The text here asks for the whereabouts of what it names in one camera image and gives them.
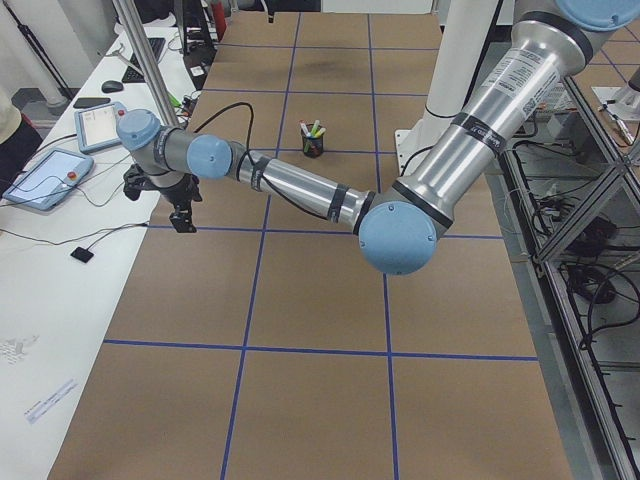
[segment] blue cap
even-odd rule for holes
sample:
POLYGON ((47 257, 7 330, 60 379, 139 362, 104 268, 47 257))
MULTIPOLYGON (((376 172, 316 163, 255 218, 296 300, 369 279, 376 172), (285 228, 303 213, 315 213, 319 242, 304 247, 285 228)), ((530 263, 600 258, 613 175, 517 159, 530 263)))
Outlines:
POLYGON ((116 125, 122 145, 133 152, 152 142, 160 131, 160 120, 149 110, 131 110, 116 125))
POLYGON ((556 0, 556 4, 567 19, 596 32, 617 30, 640 15, 638 0, 556 0))
POLYGON ((386 202, 360 225, 360 249, 374 267, 389 275, 422 268, 436 250, 436 229, 422 210, 405 202, 386 202))
POLYGON ((231 146, 214 135, 200 135, 189 144, 187 165, 199 177, 222 178, 231 168, 231 146))

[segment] black cup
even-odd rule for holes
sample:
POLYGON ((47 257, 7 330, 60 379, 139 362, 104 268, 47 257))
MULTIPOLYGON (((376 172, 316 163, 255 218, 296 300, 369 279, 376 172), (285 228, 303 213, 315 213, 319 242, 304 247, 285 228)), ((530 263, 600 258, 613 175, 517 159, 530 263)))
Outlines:
MULTIPOLYGON (((307 130, 311 131, 313 124, 307 125, 307 130)), ((308 137, 304 131, 300 129, 300 135, 302 136, 302 153, 307 157, 316 158, 322 155, 324 152, 324 134, 320 137, 308 137)))

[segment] black mouse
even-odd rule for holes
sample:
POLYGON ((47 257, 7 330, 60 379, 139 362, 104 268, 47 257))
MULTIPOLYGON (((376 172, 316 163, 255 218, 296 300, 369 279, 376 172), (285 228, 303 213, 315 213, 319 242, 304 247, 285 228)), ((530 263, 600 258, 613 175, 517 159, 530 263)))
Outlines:
POLYGON ((117 80, 107 80, 102 84, 102 93, 120 92, 123 89, 124 85, 117 80))

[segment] tablet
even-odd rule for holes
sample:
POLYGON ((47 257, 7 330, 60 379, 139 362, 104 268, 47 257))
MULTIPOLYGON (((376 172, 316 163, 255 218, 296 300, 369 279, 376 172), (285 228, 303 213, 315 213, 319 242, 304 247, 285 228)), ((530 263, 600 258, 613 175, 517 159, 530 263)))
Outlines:
POLYGON ((91 157, 54 148, 46 152, 33 168, 18 177, 2 198, 36 210, 50 210, 73 190, 92 167, 91 157))
POLYGON ((93 153, 120 144, 116 133, 119 117, 126 113, 124 105, 112 102, 74 113, 78 146, 82 153, 93 153))

